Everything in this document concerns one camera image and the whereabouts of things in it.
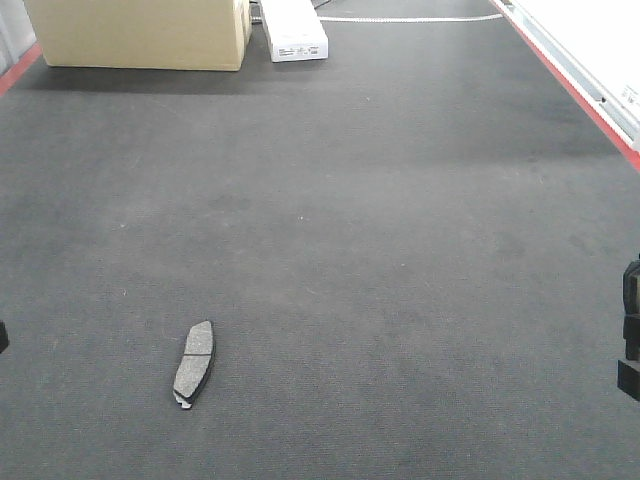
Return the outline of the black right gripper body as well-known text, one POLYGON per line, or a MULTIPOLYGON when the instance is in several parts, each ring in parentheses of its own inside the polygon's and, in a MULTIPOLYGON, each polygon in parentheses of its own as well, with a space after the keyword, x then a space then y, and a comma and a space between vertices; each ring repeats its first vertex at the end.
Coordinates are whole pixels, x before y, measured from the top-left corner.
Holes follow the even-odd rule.
POLYGON ((625 310, 623 339, 625 358, 617 364, 617 387, 634 400, 639 399, 639 260, 632 261, 622 276, 625 310))

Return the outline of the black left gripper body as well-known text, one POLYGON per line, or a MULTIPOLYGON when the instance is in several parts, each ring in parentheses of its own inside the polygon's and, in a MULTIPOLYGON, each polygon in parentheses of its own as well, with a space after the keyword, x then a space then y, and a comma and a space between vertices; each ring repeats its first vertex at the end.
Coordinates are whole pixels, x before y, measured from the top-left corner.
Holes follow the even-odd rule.
POLYGON ((9 336, 4 321, 0 321, 0 353, 3 353, 9 346, 9 336))

